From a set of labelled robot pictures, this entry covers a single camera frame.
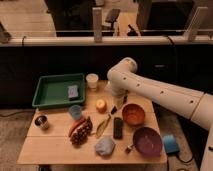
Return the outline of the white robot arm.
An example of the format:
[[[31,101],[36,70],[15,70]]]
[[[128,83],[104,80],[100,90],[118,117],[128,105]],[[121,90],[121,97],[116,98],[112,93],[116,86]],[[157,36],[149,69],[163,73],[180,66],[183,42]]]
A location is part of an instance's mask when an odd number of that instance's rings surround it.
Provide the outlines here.
[[[209,132],[200,171],[213,171],[213,95],[136,75],[137,63],[126,57],[108,70],[111,94],[122,97],[126,91],[141,95],[189,119]]]

